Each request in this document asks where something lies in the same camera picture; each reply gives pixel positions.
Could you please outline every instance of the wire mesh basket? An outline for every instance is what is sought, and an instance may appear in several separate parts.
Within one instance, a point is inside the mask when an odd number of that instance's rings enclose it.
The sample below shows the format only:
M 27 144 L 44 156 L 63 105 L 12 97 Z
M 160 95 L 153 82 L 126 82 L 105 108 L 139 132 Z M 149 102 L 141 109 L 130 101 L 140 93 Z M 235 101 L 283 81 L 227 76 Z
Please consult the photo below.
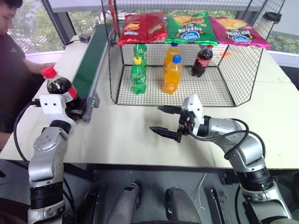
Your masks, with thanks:
M 194 15 L 208 12 L 211 16 L 226 16 L 246 20 L 267 38 L 274 23 L 263 20 L 266 12 L 279 13 L 284 0 L 113 0 L 120 34 L 125 15 L 163 11 L 167 16 Z M 163 62 L 169 44 L 156 41 L 147 45 L 146 92 L 136 95 L 132 90 L 130 70 L 133 66 L 134 44 L 119 47 L 120 34 L 115 33 L 109 0 L 102 0 L 107 31 L 111 99 L 118 105 L 181 105 L 194 93 L 206 107 L 234 107 L 248 102 L 254 87 L 263 49 L 219 44 L 213 48 L 213 58 L 201 77 L 191 76 L 191 68 L 200 46 L 179 44 L 183 71 L 178 89 L 164 93 Z

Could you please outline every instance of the chip bag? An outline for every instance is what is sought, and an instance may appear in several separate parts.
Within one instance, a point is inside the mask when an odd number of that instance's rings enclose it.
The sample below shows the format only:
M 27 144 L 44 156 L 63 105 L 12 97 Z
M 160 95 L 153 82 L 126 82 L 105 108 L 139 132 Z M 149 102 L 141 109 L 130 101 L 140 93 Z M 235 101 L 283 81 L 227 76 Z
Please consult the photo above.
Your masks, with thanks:
M 227 17 L 210 19 L 219 43 L 271 48 L 271 45 L 246 21 Z
M 163 12 L 126 15 L 123 27 L 117 43 L 119 46 L 126 43 L 149 43 L 167 36 Z
M 199 43 L 217 46 L 208 13 L 168 17 L 165 43 Z

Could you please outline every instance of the white table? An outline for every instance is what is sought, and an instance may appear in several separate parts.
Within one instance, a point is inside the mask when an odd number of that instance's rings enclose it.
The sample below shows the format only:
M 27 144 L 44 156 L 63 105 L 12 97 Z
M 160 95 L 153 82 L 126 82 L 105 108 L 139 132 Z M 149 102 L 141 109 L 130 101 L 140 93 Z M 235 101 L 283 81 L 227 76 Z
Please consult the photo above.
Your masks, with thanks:
M 69 45 L 55 69 L 72 80 L 85 49 L 84 43 Z M 155 107 L 114 105 L 107 55 L 100 72 L 97 87 L 100 107 L 93 110 L 89 124 L 78 123 L 69 136 L 65 162 L 231 168 L 223 151 L 213 143 L 183 136 L 178 144 L 149 129 L 162 126 L 176 131 L 178 115 L 163 113 Z M 36 97 L 44 93 L 46 83 Z M 299 93 L 267 51 L 262 55 L 251 100 L 235 108 L 204 108 L 204 114 L 244 120 L 250 130 L 263 138 L 268 168 L 299 168 Z M 46 126 L 41 108 L 30 107 L 25 112 L 18 125 L 18 140 L 26 158 L 32 157 L 33 142 Z M 21 160 L 12 136 L 0 158 Z

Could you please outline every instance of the green soda bottle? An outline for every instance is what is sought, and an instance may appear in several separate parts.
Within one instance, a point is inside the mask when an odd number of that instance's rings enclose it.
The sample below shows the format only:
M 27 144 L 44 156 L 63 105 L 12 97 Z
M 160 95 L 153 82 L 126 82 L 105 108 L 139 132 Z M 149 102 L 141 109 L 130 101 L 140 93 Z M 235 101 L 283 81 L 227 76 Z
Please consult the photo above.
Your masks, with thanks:
M 144 43 L 137 43 L 134 46 L 134 56 L 140 56 L 142 58 L 142 65 L 146 68 L 148 66 L 148 62 L 146 60 L 146 51 L 147 47 Z
M 145 93 L 146 90 L 146 69 L 142 65 L 142 58 L 135 56 L 134 65 L 131 69 L 132 88 L 135 94 Z

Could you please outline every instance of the green conveyor belt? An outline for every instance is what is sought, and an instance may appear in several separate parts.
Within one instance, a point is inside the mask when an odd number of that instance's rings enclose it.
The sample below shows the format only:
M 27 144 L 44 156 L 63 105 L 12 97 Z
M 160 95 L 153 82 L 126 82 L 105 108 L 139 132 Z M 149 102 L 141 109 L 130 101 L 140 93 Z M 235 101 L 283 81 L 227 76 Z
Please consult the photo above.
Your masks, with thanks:
M 79 92 L 80 97 L 88 97 L 106 42 L 105 25 L 99 24 L 89 42 L 88 48 L 73 80 L 73 85 Z

